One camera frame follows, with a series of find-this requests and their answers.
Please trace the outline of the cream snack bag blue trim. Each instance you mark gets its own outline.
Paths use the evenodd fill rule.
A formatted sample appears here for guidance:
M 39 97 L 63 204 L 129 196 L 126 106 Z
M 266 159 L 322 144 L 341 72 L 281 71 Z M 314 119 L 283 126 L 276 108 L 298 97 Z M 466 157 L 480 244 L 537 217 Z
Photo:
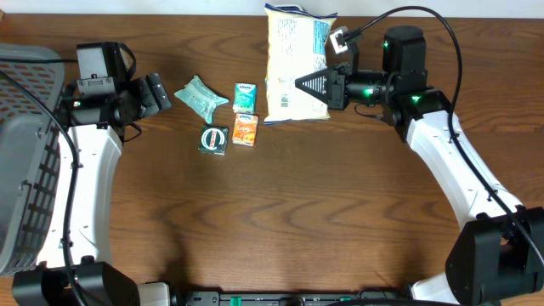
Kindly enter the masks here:
M 265 4 L 268 62 L 266 125 L 330 118 L 326 104 L 299 90 L 295 80 L 326 68 L 326 42 L 337 14 L 315 15 L 298 5 Z

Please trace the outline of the light teal crinkled packet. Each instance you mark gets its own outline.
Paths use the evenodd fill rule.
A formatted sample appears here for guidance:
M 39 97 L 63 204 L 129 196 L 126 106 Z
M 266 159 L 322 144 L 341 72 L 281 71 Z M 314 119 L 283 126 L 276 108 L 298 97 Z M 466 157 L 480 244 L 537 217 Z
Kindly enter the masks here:
M 182 89 L 175 92 L 174 96 L 188 105 L 207 124 L 213 123 L 216 108 L 229 102 L 228 99 L 215 94 L 198 76 L 194 76 Z

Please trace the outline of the teal tissue pack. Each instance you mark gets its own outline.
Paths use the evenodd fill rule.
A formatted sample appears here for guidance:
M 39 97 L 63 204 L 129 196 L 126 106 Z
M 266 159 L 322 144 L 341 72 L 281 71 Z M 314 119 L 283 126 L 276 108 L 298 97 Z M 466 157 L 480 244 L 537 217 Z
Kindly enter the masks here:
M 257 86 L 255 84 L 237 83 L 235 85 L 233 112 L 253 114 L 255 111 L 256 95 Z

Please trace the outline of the dark green square packet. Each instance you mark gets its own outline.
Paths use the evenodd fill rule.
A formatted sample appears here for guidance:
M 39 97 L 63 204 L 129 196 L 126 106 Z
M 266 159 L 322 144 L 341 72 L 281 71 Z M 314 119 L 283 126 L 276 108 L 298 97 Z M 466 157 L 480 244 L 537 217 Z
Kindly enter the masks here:
M 201 130 L 199 151 L 203 154 L 224 156 L 228 144 L 229 129 L 205 125 Z

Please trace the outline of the orange white tissue pack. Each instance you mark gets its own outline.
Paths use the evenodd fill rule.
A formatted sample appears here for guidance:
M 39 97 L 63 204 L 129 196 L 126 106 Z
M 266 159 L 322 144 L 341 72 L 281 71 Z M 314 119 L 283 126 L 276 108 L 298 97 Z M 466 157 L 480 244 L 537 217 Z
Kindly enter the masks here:
M 237 145 L 254 146 L 258 129 L 258 116 L 238 113 L 235 116 L 232 141 Z

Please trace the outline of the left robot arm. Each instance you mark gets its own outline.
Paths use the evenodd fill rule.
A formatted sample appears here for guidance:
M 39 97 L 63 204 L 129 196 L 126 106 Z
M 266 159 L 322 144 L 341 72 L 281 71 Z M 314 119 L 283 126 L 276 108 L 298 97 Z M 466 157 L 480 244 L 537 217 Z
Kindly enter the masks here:
M 80 44 L 75 61 L 66 82 L 53 50 L 1 47 L 1 274 L 19 305 L 174 305 L 168 283 L 116 269 L 109 243 L 125 130 L 171 101 L 121 42 Z

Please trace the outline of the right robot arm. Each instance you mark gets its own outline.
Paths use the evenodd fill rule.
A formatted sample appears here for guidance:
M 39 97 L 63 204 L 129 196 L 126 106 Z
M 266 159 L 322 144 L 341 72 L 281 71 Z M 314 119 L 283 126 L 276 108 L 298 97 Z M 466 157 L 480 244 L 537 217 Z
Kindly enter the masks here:
M 468 141 L 451 103 L 427 84 L 426 41 L 401 25 L 384 35 L 382 69 L 358 67 L 357 42 L 345 28 L 330 35 L 347 63 L 295 81 L 298 89 L 342 110 L 352 101 L 380 105 L 382 120 L 416 152 L 445 193 L 461 233 L 442 274 L 414 283 L 411 298 L 481 305 L 538 292 L 543 265 L 543 211 L 524 207 L 492 174 Z

